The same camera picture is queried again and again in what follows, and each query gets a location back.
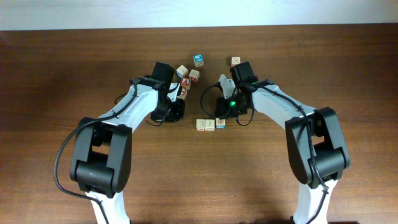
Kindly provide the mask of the wooden block red apple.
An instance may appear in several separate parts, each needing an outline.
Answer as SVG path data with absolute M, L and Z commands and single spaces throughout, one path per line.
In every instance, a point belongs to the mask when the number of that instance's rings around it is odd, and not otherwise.
M 215 119 L 216 129 L 225 129 L 226 128 L 226 121 L 225 119 Z

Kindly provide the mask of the wooden block blue number two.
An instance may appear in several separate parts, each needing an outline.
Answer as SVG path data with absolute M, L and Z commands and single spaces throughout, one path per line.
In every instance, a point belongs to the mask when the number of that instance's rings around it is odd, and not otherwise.
M 205 130 L 205 119 L 197 119 L 196 120 L 196 130 L 197 131 L 204 131 Z

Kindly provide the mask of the wooden block green letter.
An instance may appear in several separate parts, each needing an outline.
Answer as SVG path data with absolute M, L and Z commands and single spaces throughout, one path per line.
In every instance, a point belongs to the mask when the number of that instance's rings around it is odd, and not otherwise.
M 215 130 L 215 120 L 214 119 L 206 119 L 205 120 L 205 131 L 214 131 Z

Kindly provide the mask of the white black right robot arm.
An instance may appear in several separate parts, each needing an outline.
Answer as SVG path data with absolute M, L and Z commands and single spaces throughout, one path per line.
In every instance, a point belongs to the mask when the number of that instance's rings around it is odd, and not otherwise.
M 330 107 L 316 109 L 285 94 L 270 80 L 260 81 L 249 62 L 222 74 L 216 87 L 215 116 L 239 118 L 248 110 L 268 116 L 285 131 L 290 168 L 299 182 L 293 223 L 326 223 L 333 189 L 351 164 L 342 128 Z

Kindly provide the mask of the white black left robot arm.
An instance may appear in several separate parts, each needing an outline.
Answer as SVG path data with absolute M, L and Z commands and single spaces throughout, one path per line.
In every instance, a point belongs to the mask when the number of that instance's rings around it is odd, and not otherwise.
M 130 223 L 123 190 L 129 180 L 132 134 L 146 116 L 162 124 L 179 121 L 185 103 L 184 74 L 157 62 L 151 75 L 132 79 L 128 92 L 107 113 L 78 126 L 70 178 L 91 200 L 98 223 Z

